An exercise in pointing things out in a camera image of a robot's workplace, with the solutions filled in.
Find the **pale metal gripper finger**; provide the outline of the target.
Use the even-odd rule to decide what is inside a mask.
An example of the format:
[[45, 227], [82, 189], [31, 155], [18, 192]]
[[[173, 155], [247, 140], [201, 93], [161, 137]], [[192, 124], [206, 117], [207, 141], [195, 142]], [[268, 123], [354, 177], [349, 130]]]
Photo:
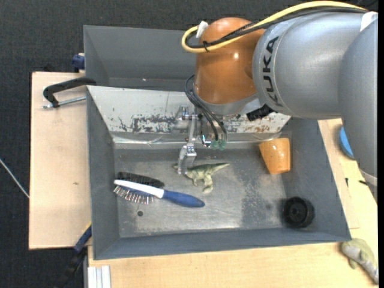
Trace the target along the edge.
[[185, 146], [185, 154], [183, 157], [183, 173], [186, 173], [189, 168], [193, 166], [197, 153], [193, 143], [187, 143]]
[[180, 149], [180, 152], [178, 154], [177, 173], [179, 175], [182, 175], [185, 172], [185, 158], [186, 158], [186, 156], [187, 156], [187, 147], [183, 146]]

